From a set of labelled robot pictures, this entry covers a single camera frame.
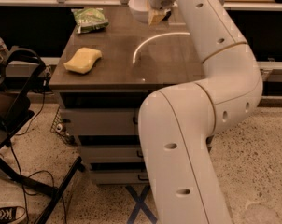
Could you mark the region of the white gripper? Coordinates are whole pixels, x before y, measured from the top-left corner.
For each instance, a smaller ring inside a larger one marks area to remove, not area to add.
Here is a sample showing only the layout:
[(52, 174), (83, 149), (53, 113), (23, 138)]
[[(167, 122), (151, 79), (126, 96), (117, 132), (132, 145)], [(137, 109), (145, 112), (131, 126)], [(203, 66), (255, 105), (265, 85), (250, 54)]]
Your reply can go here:
[(174, 0), (148, 0), (148, 2), (153, 8), (148, 12), (148, 24), (157, 25), (164, 19), (165, 9), (170, 8)]

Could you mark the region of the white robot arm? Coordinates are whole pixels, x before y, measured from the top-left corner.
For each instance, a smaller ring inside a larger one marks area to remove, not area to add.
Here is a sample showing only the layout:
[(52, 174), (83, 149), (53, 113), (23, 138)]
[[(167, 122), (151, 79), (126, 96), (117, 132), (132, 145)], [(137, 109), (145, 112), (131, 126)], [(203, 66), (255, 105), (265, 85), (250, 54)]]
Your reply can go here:
[(178, 4), (205, 77), (159, 89), (140, 107), (138, 132), (160, 224), (232, 224), (206, 141), (246, 119), (262, 94), (254, 54), (219, 0)]

